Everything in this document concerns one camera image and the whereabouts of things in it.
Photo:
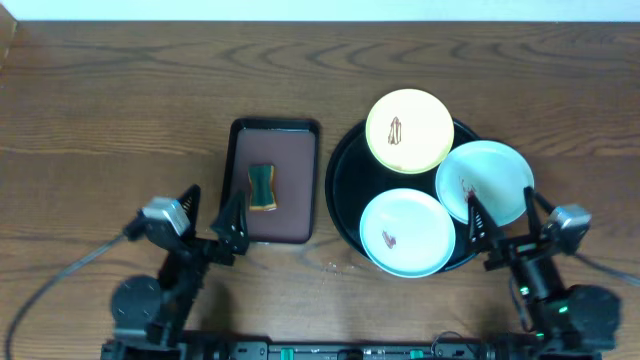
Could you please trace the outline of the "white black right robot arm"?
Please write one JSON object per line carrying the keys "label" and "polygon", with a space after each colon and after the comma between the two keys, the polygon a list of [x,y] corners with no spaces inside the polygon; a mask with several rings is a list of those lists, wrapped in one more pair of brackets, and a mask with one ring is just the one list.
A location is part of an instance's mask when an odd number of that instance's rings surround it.
{"label": "white black right robot arm", "polygon": [[523,189],[529,232],[509,238],[477,196],[468,204],[468,244],[488,254],[487,271],[507,268],[511,294],[525,312],[523,334],[485,345],[479,359],[600,359],[616,346],[621,299],[596,285],[564,285],[553,257],[576,256],[592,215],[577,204],[554,206]]}

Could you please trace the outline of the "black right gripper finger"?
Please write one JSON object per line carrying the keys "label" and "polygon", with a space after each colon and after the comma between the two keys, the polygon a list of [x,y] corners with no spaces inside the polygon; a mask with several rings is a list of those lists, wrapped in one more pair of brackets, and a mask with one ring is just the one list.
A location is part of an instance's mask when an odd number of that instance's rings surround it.
{"label": "black right gripper finger", "polygon": [[504,231],[475,195],[468,198],[467,204],[470,249],[475,253],[481,253],[497,248],[505,239]]}
{"label": "black right gripper finger", "polygon": [[536,209],[536,192],[533,187],[528,186],[524,188],[523,193],[528,229],[532,237],[538,238],[541,232],[541,222]]}

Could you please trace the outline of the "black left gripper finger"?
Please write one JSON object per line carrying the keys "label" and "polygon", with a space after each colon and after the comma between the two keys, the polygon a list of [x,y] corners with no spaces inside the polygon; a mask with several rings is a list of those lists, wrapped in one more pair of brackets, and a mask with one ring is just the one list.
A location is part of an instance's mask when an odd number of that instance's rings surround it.
{"label": "black left gripper finger", "polygon": [[197,184],[190,186],[179,198],[178,202],[185,211],[189,220],[188,234],[196,232],[198,210],[201,198],[201,188]]}
{"label": "black left gripper finger", "polygon": [[220,245],[234,255],[245,255],[249,248],[246,222],[246,195],[236,192],[220,210],[210,228],[218,235]]}

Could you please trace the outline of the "light green plate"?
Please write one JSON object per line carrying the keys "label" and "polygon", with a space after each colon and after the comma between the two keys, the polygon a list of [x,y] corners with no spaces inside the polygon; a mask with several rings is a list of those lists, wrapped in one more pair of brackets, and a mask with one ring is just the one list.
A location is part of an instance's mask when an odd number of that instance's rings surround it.
{"label": "light green plate", "polygon": [[447,210],[432,196],[410,188],[388,190],[372,199],[361,215],[359,235],[369,259],[402,278],[438,272],[456,244]]}
{"label": "light green plate", "polygon": [[477,140],[453,149],[439,165],[435,191],[452,218],[468,222],[468,200],[476,197],[499,226],[526,210],[524,189],[534,185],[525,158],[496,141]]}

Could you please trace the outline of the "green orange sponge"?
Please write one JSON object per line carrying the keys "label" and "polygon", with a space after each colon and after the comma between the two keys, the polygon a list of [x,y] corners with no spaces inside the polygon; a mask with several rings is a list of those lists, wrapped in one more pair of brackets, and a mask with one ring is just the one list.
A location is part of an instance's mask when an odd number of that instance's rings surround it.
{"label": "green orange sponge", "polygon": [[251,165],[248,169],[250,183],[249,210],[271,211],[277,208],[274,190],[275,166]]}

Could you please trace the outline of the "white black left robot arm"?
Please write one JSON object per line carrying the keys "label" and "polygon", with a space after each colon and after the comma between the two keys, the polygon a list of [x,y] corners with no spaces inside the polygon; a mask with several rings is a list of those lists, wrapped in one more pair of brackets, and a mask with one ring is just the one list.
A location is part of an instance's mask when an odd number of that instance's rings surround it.
{"label": "white black left robot arm", "polygon": [[230,359],[231,345],[216,335],[184,329],[212,264],[231,267],[249,248],[246,195],[236,192],[210,229],[215,240],[196,233],[201,189],[179,198],[155,197],[124,228],[130,241],[142,237],[167,251],[158,275],[133,276],[111,298],[113,338],[103,359]]}

